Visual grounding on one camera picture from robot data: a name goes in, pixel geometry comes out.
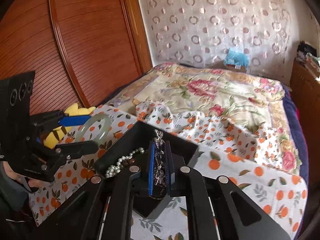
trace floral bedspread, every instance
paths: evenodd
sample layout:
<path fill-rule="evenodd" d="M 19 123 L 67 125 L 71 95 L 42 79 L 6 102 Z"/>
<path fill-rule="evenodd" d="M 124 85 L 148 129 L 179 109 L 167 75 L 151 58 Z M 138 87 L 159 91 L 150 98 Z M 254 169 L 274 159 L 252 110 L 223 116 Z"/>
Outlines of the floral bedspread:
<path fill-rule="evenodd" d="M 190 112 L 190 123 L 195 118 L 192 112 L 197 111 L 241 125 L 255 136 L 260 136 L 260 141 L 270 141 L 268 139 L 275 136 L 270 147 L 260 150 L 259 163 L 298 174 L 301 161 L 291 138 L 281 100 L 283 96 L 284 90 L 279 81 L 229 70 L 196 69 L 164 63 L 154 67 L 109 103 L 122 111 L 136 114 L 136 106 L 140 102 L 160 101 L 171 114 Z M 261 126 L 268 127 L 265 134 L 259 134 Z"/>
<path fill-rule="evenodd" d="M 138 120 L 199 145 L 195 169 L 204 176 L 228 176 L 293 239 L 303 216 L 307 187 L 282 106 L 277 81 L 226 70 L 163 64 L 91 113 L 104 112 L 112 125 L 98 152 L 70 160 L 55 181 L 29 196 L 37 224 L 89 180 L 93 163 Z M 96 122 L 83 140 L 95 138 Z M 74 127 L 60 143 L 71 142 Z M 131 238 L 188 239 L 185 198 L 174 198 L 158 219 L 133 212 Z"/>

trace round metal bolt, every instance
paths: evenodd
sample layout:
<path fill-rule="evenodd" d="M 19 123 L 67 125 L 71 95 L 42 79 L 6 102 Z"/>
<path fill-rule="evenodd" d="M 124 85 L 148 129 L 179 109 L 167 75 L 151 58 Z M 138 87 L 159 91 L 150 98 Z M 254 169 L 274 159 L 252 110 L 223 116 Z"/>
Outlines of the round metal bolt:
<path fill-rule="evenodd" d="M 226 176 L 221 176 L 221 177 L 219 177 L 219 181 L 221 183 L 226 184 L 226 183 L 228 183 L 229 179 Z"/>
<path fill-rule="evenodd" d="M 138 166 L 131 166 L 130 168 L 129 168 L 129 171 L 131 171 L 131 172 L 138 172 L 140 170 L 140 168 L 138 167 Z"/>
<path fill-rule="evenodd" d="M 101 181 L 101 178 L 100 178 L 99 176 L 93 176 L 93 177 L 91 178 L 91 182 L 92 182 L 93 184 L 98 184 L 98 183 L 100 183 L 100 181 Z"/>
<path fill-rule="evenodd" d="M 182 171 L 183 173 L 189 173 L 190 172 L 190 168 L 187 166 L 183 166 L 180 168 L 180 171 Z"/>

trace yellow object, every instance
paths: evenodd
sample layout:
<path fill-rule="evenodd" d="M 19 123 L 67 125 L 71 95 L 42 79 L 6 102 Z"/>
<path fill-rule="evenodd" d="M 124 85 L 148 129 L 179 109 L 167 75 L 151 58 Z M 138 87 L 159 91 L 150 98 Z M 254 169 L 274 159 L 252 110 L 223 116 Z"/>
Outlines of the yellow object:
<path fill-rule="evenodd" d="M 90 108 L 78 108 L 78 103 L 74 103 L 71 106 L 69 106 L 64 113 L 68 114 L 69 116 L 76 116 L 76 115 L 88 115 L 92 111 L 96 109 L 95 106 L 92 106 Z M 63 127 L 59 126 L 47 136 L 46 139 L 44 139 L 43 144 L 44 146 L 53 149 L 57 143 L 71 130 L 72 126 Z"/>

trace open jewelry box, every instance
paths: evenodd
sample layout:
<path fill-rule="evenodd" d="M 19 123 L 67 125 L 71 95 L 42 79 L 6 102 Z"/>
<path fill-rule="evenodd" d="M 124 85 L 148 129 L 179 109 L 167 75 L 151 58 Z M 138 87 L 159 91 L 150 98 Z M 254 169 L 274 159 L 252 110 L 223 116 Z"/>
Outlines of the open jewelry box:
<path fill-rule="evenodd" d="M 105 177 L 106 170 L 109 166 L 114 165 L 121 156 L 129 155 L 133 150 L 143 147 L 148 150 L 150 141 L 156 136 L 154 129 L 160 130 L 152 125 L 144 122 L 136 122 L 124 135 L 112 145 L 107 152 L 98 159 L 94 168 L 100 176 Z M 175 135 L 162 130 L 163 140 L 169 141 L 171 152 L 183 157 L 184 162 L 189 167 L 196 165 L 199 157 L 198 146 L 185 141 Z M 148 219 L 156 219 L 160 213 L 166 208 L 172 198 L 168 195 L 162 200 L 150 197 L 134 197 L 133 210 L 142 217 Z"/>

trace finger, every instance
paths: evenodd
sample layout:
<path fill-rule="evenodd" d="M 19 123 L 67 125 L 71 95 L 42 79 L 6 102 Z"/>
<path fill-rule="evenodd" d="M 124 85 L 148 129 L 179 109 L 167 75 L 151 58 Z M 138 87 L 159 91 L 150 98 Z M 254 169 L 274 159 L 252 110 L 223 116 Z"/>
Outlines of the finger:
<path fill-rule="evenodd" d="M 31 179 L 28 181 L 30 187 L 42 187 L 43 182 L 37 179 Z"/>

